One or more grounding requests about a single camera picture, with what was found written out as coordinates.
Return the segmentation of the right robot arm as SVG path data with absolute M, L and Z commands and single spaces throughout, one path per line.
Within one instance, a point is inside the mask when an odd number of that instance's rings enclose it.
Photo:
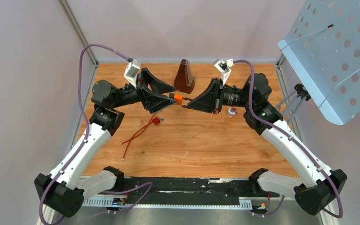
M 251 75 L 243 88 L 213 78 L 207 89 L 185 108 L 218 114 L 223 106 L 244 107 L 243 116 L 249 127 L 276 147 L 298 174 L 294 178 L 258 169 L 248 178 L 250 192 L 257 196 L 272 192 L 290 197 L 306 213 L 316 215 L 339 200 L 347 175 L 341 169 L 331 169 L 300 141 L 268 101 L 271 92 L 264 74 Z

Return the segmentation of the orange black padlock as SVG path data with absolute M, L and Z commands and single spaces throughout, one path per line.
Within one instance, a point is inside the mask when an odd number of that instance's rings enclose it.
M 170 93 L 169 97 L 173 98 L 176 101 L 177 105 L 182 105 L 182 101 L 183 101 L 183 96 L 182 95 Z

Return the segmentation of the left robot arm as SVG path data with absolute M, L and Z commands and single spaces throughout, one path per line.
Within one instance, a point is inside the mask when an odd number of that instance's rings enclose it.
M 121 193 L 124 174 L 108 166 L 97 175 L 81 176 L 98 150 L 116 133 L 125 114 L 118 107 L 140 102 L 150 113 L 175 105 L 176 88 L 156 78 L 147 68 L 131 76 L 130 83 L 117 88 L 106 80 L 92 87 L 94 112 L 86 118 L 86 129 L 64 159 L 47 175 L 39 174 L 34 181 L 40 199 L 39 212 L 48 206 L 64 218 L 74 216 L 83 202 L 110 190 Z

